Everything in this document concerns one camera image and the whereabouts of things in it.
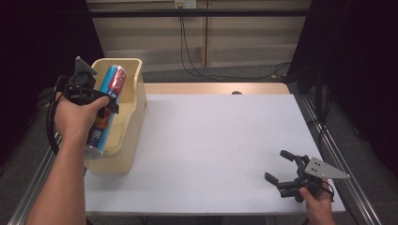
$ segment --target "plastic bin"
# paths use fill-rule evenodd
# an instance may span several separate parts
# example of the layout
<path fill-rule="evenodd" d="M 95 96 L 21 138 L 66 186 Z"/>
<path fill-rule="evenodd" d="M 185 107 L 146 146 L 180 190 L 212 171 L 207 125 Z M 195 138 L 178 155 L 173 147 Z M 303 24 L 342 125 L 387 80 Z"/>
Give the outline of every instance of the plastic bin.
<path fill-rule="evenodd" d="M 98 75 L 94 76 L 96 90 L 100 89 L 105 73 L 111 65 L 122 66 L 127 71 L 127 79 L 119 96 L 119 114 L 115 114 L 103 157 L 84 160 L 85 167 L 91 172 L 127 173 L 131 168 L 146 107 L 142 64 L 142 61 L 136 58 L 102 58 L 92 65 L 98 72 Z"/>

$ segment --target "soda can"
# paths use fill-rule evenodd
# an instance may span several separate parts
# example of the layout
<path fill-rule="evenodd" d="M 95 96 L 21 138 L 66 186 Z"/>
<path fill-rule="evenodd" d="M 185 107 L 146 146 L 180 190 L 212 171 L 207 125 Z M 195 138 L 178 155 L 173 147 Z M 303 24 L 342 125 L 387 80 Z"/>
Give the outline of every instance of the soda can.
<path fill-rule="evenodd" d="M 99 90 L 119 102 L 119 96 L 123 89 L 123 84 L 127 78 L 127 72 L 119 65 L 112 65 L 108 68 L 102 85 Z M 109 131 L 114 121 L 115 114 L 105 108 L 104 117 L 98 117 L 88 133 L 85 145 L 84 157 L 86 159 L 102 158 L 103 150 L 108 139 Z"/>

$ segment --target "aluminum rail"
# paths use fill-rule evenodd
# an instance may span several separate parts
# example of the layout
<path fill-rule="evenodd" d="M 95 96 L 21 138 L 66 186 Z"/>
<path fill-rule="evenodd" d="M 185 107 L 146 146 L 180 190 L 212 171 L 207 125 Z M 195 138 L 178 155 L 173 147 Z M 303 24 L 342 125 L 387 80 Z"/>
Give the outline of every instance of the aluminum rail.
<path fill-rule="evenodd" d="M 61 142 L 60 136 L 58 133 L 55 134 L 55 139 L 59 144 Z M 38 170 L 36 171 L 35 176 L 33 177 L 27 191 L 24 193 L 20 202 L 18 203 L 17 208 L 14 210 L 8 225 L 23 225 L 25 224 L 29 212 L 38 197 L 38 194 L 41 191 L 45 181 L 47 180 L 47 176 L 50 173 L 50 170 L 53 166 L 55 160 L 55 154 L 53 149 L 49 147 L 47 149 L 47 153 L 44 156 L 44 159 L 41 161 Z"/>
<path fill-rule="evenodd" d="M 306 107 L 309 115 L 313 120 L 315 120 L 316 113 L 314 111 L 315 106 L 311 99 L 306 96 L 302 97 L 302 101 L 304 103 L 304 106 Z M 348 167 L 348 164 L 344 160 L 344 157 L 342 153 L 340 152 L 340 149 L 338 148 L 336 142 L 332 139 L 328 129 L 326 127 L 322 127 L 319 124 L 316 124 L 316 128 L 319 133 L 322 132 L 322 140 L 329 150 L 329 153 L 331 157 L 333 158 L 333 161 L 336 163 L 336 167 L 348 174 L 350 174 L 351 178 L 350 179 L 344 179 L 344 182 L 351 193 L 351 196 L 354 198 L 355 203 L 357 204 L 360 212 L 363 215 L 363 218 L 366 220 L 366 223 L 369 225 L 377 225 L 377 224 L 382 224 L 380 219 L 378 218 L 372 203 L 369 201 L 368 197 L 366 196 L 365 192 L 363 189 L 360 187 L 360 184 L 358 183 L 357 179 L 355 178 L 355 175 L 351 172 L 351 170 Z"/>
<path fill-rule="evenodd" d="M 68 12 L 85 14 L 87 12 Z M 325 16 L 333 10 L 294 9 L 89 9 L 92 18 L 134 17 L 307 17 Z"/>

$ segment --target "wire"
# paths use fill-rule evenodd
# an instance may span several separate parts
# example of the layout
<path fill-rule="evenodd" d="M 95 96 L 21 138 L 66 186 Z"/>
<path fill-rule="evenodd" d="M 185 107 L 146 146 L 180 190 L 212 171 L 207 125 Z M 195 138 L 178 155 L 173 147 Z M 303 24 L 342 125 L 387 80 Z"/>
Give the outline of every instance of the wire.
<path fill-rule="evenodd" d="M 186 36 L 185 36 L 184 18 L 183 18 L 183 17 L 180 17 L 180 18 L 179 18 L 179 22 L 180 22 L 180 25 L 181 25 L 181 55 L 180 55 L 180 56 L 181 56 L 182 67 L 184 67 L 184 69 L 185 69 L 188 73 L 190 73 L 191 75 L 193 75 L 193 76 L 197 76 L 197 77 L 206 77 L 206 78 L 208 78 L 208 79 L 210 79 L 210 80 L 212 80 L 212 81 L 220 82 L 220 81 L 217 80 L 217 79 L 214 79 L 214 78 L 211 78 L 211 77 L 209 77 L 209 76 L 207 76 L 207 75 L 201 74 L 201 73 L 193 66 L 193 63 L 192 63 L 192 60 L 191 60 L 191 56 L 190 56 L 190 52 L 188 51 L 187 39 L 186 39 Z M 185 42 L 185 49 L 186 49 L 188 58 L 189 58 L 189 60 L 190 60 L 191 66 L 192 66 L 192 68 L 197 72 L 197 74 L 190 72 L 190 71 L 187 70 L 187 68 L 185 67 L 184 59 L 183 59 L 183 56 L 182 56 L 182 49 L 183 49 L 184 42 Z"/>
<path fill-rule="evenodd" d="M 290 65 L 290 62 L 284 62 L 284 63 L 277 64 L 277 65 L 275 66 L 274 72 L 269 73 L 269 74 L 266 74 L 266 75 L 264 75 L 264 76 L 258 76 L 258 77 L 236 77 L 236 76 L 211 75 L 211 74 L 206 75 L 206 74 L 203 74 L 203 73 L 199 72 L 199 71 L 196 69 L 196 67 L 193 65 L 193 63 L 192 63 L 192 61 L 191 61 L 191 56 L 190 56 L 190 52 L 189 52 L 189 50 L 188 50 L 188 43 L 187 43 L 187 38 L 186 38 L 186 34 L 185 34 L 185 23 L 184 23 L 184 18 L 183 18 L 183 17 L 180 17 L 180 25 L 181 25 L 181 29 L 180 29 L 180 30 L 181 30 L 181 55 L 180 55 L 180 56 L 181 56 L 181 63 L 182 63 L 182 66 L 184 67 L 184 69 L 185 69 L 188 73 L 190 73 L 191 75 L 193 75 L 193 76 L 206 77 L 206 78 L 208 78 L 208 79 L 210 79 L 210 80 L 212 80 L 212 81 L 215 81 L 215 82 L 220 82 L 219 80 L 217 80 L 217 79 L 215 79 L 215 78 L 259 80 L 259 79 L 263 79 L 263 78 L 270 77 L 270 76 L 272 76 L 272 75 L 277 75 L 277 73 L 278 73 L 280 70 L 282 70 L 283 68 L 285 68 L 287 65 Z M 188 58 L 189 58 L 191 67 L 193 68 L 193 70 L 194 70 L 196 73 L 192 73 L 192 72 L 188 71 L 187 68 L 185 67 L 184 60 L 183 60 L 183 46 L 184 46 L 184 43 L 185 43 L 185 49 L 186 49 L 186 52 L 187 52 L 187 55 L 188 55 Z"/>

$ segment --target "wall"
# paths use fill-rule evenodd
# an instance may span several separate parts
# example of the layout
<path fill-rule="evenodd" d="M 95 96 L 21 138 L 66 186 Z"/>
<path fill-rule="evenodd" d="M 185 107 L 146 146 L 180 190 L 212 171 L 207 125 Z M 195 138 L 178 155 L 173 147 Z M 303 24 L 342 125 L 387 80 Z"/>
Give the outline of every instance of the wall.
<path fill-rule="evenodd" d="M 90 9 L 175 8 L 174 1 L 87 0 Z M 206 1 L 197 8 L 308 8 L 311 0 Z M 143 70 L 181 66 L 179 18 L 93 19 L 107 57 L 139 57 Z M 305 18 L 184 18 L 196 67 L 276 64 L 291 61 Z M 189 63 L 185 50 L 184 62 Z"/>

